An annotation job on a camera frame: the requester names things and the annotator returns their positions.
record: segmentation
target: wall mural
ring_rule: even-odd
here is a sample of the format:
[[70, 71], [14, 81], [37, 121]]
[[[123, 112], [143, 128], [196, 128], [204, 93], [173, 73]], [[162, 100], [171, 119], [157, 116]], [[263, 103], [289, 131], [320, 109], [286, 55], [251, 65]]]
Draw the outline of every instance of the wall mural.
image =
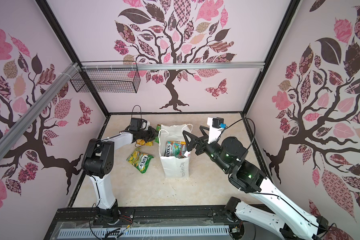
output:
[[[356, 159], [346, 159], [342, 153], [360, 153], [360, 147], [356, 145], [360, 142], [360, 74], [357, 74], [360, 70], [360, 6], [354, 8], [357, 13], [354, 28], [347, 19], [336, 18], [334, 32], [337, 40], [330, 37], [318, 39], [321, 53], [314, 53], [308, 45], [299, 63], [292, 62], [287, 66], [286, 80], [278, 85], [279, 90], [272, 97], [275, 107], [280, 110], [276, 119], [281, 122], [283, 140], [276, 155], [264, 149], [271, 161], [271, 173], [274, 169], [281, 183], [280, 164], [290, 146], [298, 145], [296, 154], [301, 156], [302, 164], [312, 166], [313, 183], [317, 186], [321, 179], [329, 197], [353, 218], [353, 197], [360, 207], [360, 163]], [[347, 45], [346, 51], [342, 52], [341, 45]], [[327, 68], [321, 68], [322, 61], [329, 63], [325, 64]], [[331, 66], [333, 69], [340, 66], [346, 75], [337, 73]], [[331, 115], [335, 112], [341, 117]], [[350, 127], [351, 122], [357, 127]], [[336, 143], [337, 147], [328, 148], [328, 143]], [[322, 167], [316, 157], [321, 158]], [[326, 166], [335, 168], [336, 172], [329, 171]], [[344, 177], [342, 173], [353, 176]], [[336, 232], [331, 232], [326, 238], [330, 239], [331, 234]]]
[[[16, 119], [21, 117], [36, 102], [36, 96], [45, 92], [46, 85], [52, 84], [56, 79], [53, 64], [50, 64], [48, 68], [43, 68], [37, 54], [31, 55], [29, 49], [20, 40], [12, 36], [11, 41], [13, 45], [6, 42], [6, 34], [0, 29], [0, 61], [9, 60], [3, 69], [0, 69], [0, 139], [14, 125]], [[9, 54], [13, 47], [18, 49], [17, 56]], [[66, 172], [68, 194], [72, 174], [78, 175], [80, 172], [76, 166], [81, 155], [70, 162], [67, 159], [48, 156], [46, 152], [48, 147], [53, 147], [53, 139], [59, 137], [53, 129], [68, 124], [64, 120], [71, 109], [72, 99], [64, 98], [68, 90], [69, 85], [65, 84], [51, 103], [29, 126], [28, 130], [24, 132], [25, 139], [23, 140], [25, 141], [19, 140], [18, 142], [22, 143], [19, 146], [16, 144], [5, 155], [4, 159], [11, 159], [11, 161], [7, 164], [1, 164], [0, 168], [6, 168], [1, 179], [5, 182], [5, 187], [8, 190], [21, 195], [21, 185], [34, 180], [38, 171], [43, 168], [58, 167]], [[77, 103], [77, 107], [79, 106], [83, 116], [79, 119], [78, 125], [83, 124], [82, 119], [88, 124], [90, 121], [88, 115], [91, 114], [91, 109], [86, 107], [82, 101]], [[5, 198], [6, 192], [0, 194], [0, 206], [2, 206], [1, 199]]]
[[[223, 29], [228, 21], [228, 12], [223, 7], [223, 0], [123, 1], [133, 7], [120, 12], [119, 19], [115, 21], [117, 31], [124, 41], [116, 40], [114, 49], [125, 55], [124, 64], [130, 64], [128, 61], [136, 61], [139, 64], [230, 62], [235, 56], [226, 53], [234, 42], [223, 42], [230, 30]], [[171, 12], [169, 9], [172, 2], [174, 10]], [[193, 11], [197, 11], [197, 17], [190, 19]], [[125, 17], [134, 24], [121, 23], [125, 21]], [[195, 27], [194, 23], [198, 19], [204, 21]], [[145, 23], [151, 23], [152, 26], [141, 29], [139, 25]], [[201, 81], [202, 78], [209, 78], [217, 73], [220, 73], [217, 69], [199, 69], [196, 73], [184, 69], [139, 71], [140, 76], [145, 76], [147, 82], [165, 82], [172, 98], [160, 109], [172, 106], [179, 112], [181, 109], [178, 109], [178, 106], [189, 104], [178, 98], [173, 81], [188, 81], [189, 77]], [[217, 88], [210, 87], [205, 90], [217, 98], [220, 94], [226, 93], [226, 84], [224, 79]]]

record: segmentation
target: wire basket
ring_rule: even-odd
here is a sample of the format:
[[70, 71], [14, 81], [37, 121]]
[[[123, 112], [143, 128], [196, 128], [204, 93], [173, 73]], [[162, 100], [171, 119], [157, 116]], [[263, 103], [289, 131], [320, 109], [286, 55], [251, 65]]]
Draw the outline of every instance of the wire basket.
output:
[[99, 93], [137, 93], [140, 84], [137, 64], [135, 61], [122, 62], [125, 67], [84, 66], [71, 78], [71, 84], [78, 93], [90, 92], [85, 80], [90, 80]]

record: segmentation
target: pink wall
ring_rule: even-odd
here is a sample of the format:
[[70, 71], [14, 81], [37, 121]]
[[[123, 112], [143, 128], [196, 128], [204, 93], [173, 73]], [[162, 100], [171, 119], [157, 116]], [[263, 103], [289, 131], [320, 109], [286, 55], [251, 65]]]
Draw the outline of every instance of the pink wall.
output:
[[360, 239], [360, 0], [303, 1], [249, 117], [276, 186]]
[[[177, 3], [184, 4], [184, 14]], [[202, 57], [200, 62], [264, 61], [288, 3], [288, 0], [107, 0], [93, 4], [60, 0], [49, 4], [80, 60], [155, 64], [192, 63]], [[146, 17], [135, 17], [130, 14], [133, 11]], [[178, 31], [172, 27], [163, 30], [173, 20], [179, 23]], [[147, 78], [146, 71], [140, 71], [137, 94], [100, 93], [100, 96], [110, 112], [128, 112], [136, 104], [146, 112], [242, 111], [258, 69], [218, 71], [209, 75], [196, 70], [170, 71], [168, 78], [164, 70], [148, 73], [152, 77], [157, 74], [156, 81]], [[179, 81], [179, 72], [187, 80]], [[226, 89], [218, 89], [224, 79]], [[206, 89], [219, 96], [212, 96]]]
[[[0, 1], [0, 137], [70, 63], [33, 0]], [[44, 237], [103, 122], [89, 93], [59, 92], [0, 162], [0, 239]]]

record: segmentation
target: beige floor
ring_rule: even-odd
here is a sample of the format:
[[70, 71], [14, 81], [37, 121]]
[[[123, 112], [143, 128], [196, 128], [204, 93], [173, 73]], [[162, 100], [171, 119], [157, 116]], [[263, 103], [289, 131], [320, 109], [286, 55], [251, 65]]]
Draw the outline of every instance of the beige floor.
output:
[[[143, 115], [156, 127], [157, 124], [167, 126], [193, 124], [192, 133], [201, 136], [200, 125], [207, 126], [207, 117], [221, 117], [229, 126], [241, 118], [240, 114], [155, 114]], [[125, 129], [130, 121], [130, 115], [113, 115], [107, 125], [103, 138], [111, 137]], [[229, 136], [235, 136], [249, 145], [250, 140], [242, 121], [236, 123], [224, 132], [220, 142]], [[206, 154], [196, 156], [192, 151], [189, 164], [188, 179], [166, 179], [158, 155], [158, 143], [153, 146], [141, 147], [141, 152], [154, 156], [144, 174], [126, 161], [135, 149], [135, 144], [129, 144], [115, 151], [114, 167], [110, 173], [113, 193], [119, 206], [176, 206], [176, 205], [225, 205], [231, 196], [240, 198], [249, 204], [261, 202], [249, 194], [239, 192], [228, 181], [228, 176]], [[247, 161], [259, 166], [252, 148]], [[93, 185], [86, 176], [77, 195], [74, 207], [91, 207], [96, 202]]]

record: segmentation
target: butterfly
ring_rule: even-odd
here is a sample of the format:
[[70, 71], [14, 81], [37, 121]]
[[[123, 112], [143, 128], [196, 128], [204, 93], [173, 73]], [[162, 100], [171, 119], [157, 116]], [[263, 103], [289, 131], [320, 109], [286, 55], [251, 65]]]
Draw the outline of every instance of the butterfly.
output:
[[86, 107], [85, 104], [81, 100], [80, 100], [80, 108], [81, 108], [81, 111], [83, 112], [83, 114], [79, 118], [79, 121], [77, 122], [78, 126], [83, 125], [84, 123], [85, 124], [90, 123], [91, 118], [88, 115], [90, 115], [91, 111], [93, 111], [89, 107]]
[[217, 96], [223, 93], [227, 93], [227, 88], [226, 88], [226, 84], [227, 84], [227, 79], [224, 79], [220, 82], [219, 86], [217, 88], [206, 88], [205, 90], [209, 93], [212, 94], [212, 96], [214, 96], [217, 99]]

